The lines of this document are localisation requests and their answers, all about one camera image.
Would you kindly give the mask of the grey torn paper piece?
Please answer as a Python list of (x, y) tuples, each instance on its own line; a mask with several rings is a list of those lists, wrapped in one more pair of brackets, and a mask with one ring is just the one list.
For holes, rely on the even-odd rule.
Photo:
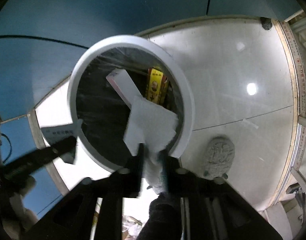
[(139, 144), (144, 144), (143, 177), (156, 194), (165, 192), (160, 152), (174, 139), (177, 124), (174, 112), (142, 96), (134, 98), (123, 140), (133, 156)]

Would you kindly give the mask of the white paper scrap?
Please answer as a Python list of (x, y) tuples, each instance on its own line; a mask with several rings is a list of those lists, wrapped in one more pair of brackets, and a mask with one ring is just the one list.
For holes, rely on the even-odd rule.
[(42, 127), (41, 132), (49, 145), (53, 145), (68, 137), (78, 137), (81, 129), (82, 119), (74, 123), (60, 126)]

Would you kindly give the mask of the yellow maroon seasoning box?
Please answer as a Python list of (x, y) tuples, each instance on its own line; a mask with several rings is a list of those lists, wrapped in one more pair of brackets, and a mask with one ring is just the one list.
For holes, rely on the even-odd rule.
[(148, 83), (146, 85), (146, 100), (157, 105), (163, 105), (168, 85), (169, 80), (162, 71), (150, 68), (148, 70)]

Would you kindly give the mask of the white medicine box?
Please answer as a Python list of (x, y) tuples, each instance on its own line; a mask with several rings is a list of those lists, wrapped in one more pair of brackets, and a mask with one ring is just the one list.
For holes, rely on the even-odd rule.
[(132, 81), (125, 69), (114, 69), (106, 76), (106, 80), (121, 97), (124, 103), (132, 108), (133, 100), (136, 96), (141, 96), (140, 91)]

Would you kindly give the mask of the grey slipper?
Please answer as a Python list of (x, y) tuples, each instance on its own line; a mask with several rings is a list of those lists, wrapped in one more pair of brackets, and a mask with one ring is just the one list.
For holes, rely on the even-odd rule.
[(226, 137), (216, 137), (210, 140), (206, 148), (206, 158), (203, 167), (203, 177), (208, 180), (215, 178), (228, 179), (235, 157), (235, 146)]

